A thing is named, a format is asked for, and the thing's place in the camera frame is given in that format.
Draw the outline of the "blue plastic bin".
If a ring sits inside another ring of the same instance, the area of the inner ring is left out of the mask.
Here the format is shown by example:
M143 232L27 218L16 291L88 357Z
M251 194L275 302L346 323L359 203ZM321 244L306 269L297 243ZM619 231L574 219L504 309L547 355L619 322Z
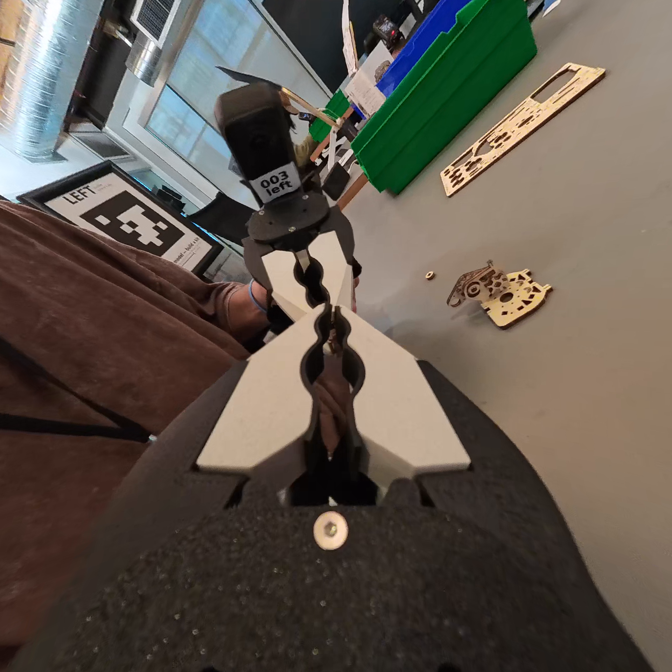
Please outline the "blue plastic bin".
M377 83L377 89L386 99L400 86L437 38L456 25L456 16L466 4L469 2L437 2L434 4L431 12L424 17Z

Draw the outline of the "wooden model assembly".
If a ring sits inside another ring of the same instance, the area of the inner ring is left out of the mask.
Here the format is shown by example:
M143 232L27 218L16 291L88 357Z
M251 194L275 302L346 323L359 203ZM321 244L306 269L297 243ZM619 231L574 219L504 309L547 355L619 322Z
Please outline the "wooden model assembly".
M475 271L463 274L447 298L457 309L475 302L500 331L508 331L544 306L553 287L535 282L530 270L505 274L488 261Z

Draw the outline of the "person's left hand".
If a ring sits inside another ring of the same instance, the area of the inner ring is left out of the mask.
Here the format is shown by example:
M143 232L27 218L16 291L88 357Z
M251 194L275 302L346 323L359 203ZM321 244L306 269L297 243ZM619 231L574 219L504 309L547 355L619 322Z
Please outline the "person's left hand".
M264 333L268 333L271 329L271 322L270 322L270 311L272 300L268 297L268 292L264 289L263 285L254 282L251 287L251 296L255 298L257 302L257 324L258 328L262 329Z

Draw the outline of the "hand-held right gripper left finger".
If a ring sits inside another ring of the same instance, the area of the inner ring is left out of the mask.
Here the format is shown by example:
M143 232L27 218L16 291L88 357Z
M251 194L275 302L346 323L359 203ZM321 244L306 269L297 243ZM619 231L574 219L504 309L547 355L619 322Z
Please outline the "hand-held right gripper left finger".
M320 438L307 363L323 357L332 306L312 309L248 359L240 381L197 458L206 473L301 477L306 443Z

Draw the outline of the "person's left forearm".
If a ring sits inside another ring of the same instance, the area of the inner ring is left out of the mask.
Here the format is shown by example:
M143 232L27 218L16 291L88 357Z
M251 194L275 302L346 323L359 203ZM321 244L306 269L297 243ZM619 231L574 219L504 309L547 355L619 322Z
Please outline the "person's left forearm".
M258 309L250 298L250 285L214 283L205 285L201 301L204 319L232 336L241 345L258 332Z

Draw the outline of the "framed marker sign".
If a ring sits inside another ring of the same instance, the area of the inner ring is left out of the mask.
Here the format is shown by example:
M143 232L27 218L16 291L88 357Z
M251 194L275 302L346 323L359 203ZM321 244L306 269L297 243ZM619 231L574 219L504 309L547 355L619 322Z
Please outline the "framed marker sign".
M173 262L214 282L222 243L165 205L113 162L17 196L17 201L84 231Z

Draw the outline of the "silver ventilation duct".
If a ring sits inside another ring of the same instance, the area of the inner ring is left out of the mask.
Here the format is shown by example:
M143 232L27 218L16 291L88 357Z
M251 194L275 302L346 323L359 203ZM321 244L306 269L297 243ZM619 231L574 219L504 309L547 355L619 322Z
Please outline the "silver ventilation duct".
M50 162L104 2L25 2L2 102L2 143Z

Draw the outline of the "wooden parts sheet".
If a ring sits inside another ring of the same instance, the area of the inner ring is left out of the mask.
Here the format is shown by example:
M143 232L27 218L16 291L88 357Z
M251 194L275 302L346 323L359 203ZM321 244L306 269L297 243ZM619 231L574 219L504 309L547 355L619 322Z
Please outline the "wooden parts sheet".
M597 86L606 74L608 71L604 68L574 63L560 68L542 87L442 172L446 196L453 197L465 190L486 170Z

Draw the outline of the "person's brown clothing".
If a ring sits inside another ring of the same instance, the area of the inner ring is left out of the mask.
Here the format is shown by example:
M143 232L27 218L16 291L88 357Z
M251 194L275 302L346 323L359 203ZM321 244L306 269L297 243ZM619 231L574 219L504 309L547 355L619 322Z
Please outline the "person's brown clothing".
M207 284L2 203L2 665L152 438L248 358L204 319Z

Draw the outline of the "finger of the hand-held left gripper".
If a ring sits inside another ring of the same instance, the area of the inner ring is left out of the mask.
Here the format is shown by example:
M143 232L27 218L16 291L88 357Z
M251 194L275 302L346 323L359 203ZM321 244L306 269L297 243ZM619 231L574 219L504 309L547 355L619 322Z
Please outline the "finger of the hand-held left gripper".
M303 319L316 307L332 306L325 267L316 257L306 253L298 260L292 252L275 251L262 257L262 266L271 298L289 319Z
M308 260L311 296L319 304L355 310L355 273L346 261L338 235L333 231L319 235L308 247Z

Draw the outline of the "small green plastic bin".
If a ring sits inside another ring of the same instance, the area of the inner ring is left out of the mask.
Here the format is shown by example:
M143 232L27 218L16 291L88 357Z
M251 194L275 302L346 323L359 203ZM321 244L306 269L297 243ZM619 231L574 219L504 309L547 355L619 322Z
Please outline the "small green plastic bin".
M346 95L343 94L343 91L341 89L338 89L336 91L336 94L333 95L333 98L330 99L327 108L324 109L324 115L336 121L338 118L342 118L347 113L349 109L350 109L350 102L346 98ZM325 124L323 120L316 118L315 122L312 122L310 125L308 133L310 133L311 138L318 144L320 144L328 138L328 135L330 133L330 126L328 124Z

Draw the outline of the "white paper sheets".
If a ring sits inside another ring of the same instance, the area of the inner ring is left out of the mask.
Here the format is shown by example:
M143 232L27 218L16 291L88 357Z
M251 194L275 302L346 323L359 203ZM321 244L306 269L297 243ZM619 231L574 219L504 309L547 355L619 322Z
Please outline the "white paper sheets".
M365 120L372 118L385 104L386 96L377 87L384 72L391 64L391 54L385 43L380 42L369 58L359 64L356 42L350 21L349 2L342 4L342 38L349 83L345 95Z

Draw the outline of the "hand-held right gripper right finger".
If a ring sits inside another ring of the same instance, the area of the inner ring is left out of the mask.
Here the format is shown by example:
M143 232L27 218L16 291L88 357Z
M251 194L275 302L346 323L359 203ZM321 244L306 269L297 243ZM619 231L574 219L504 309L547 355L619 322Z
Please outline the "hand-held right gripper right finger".
M468 471L472 460L420 362L347 307L333 310L350 385L356 471L389 490L397 480Z

